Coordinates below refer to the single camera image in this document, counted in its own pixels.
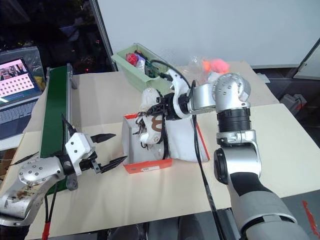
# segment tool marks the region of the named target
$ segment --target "laptop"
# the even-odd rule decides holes
[[[21,134],[42,91],[23,58],[0,64],[0,140]]]

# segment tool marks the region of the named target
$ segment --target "green conveyor belt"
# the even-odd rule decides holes
[[[62,150],[63,125],[61,114],[67,116],[67,66],[52,68],[47,85],[46,107],[40,157],[47,158]],[[58,182],[58,191],[67,189],[66,180]]]

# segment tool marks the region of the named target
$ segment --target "laptop keyboard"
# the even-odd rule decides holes
[[[8,110],[0,112],[0,124],[4,124],[16,119],[20,119],[31,115],[32,109],[34,108],[37,101],[22,104]]]

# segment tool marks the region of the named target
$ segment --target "black cylinder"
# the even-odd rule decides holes
[[[251,129],[250,108],[228,109],[217,114],[219,132],[237,132]]]

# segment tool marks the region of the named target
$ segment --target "plastic bag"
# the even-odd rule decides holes
[[[210,59],[191,56],[189,64],[181,67],[181,73],[189,80],[197,80],[198,84],[214,82],[219,76],[229,71],[229,64],[222,59]]]

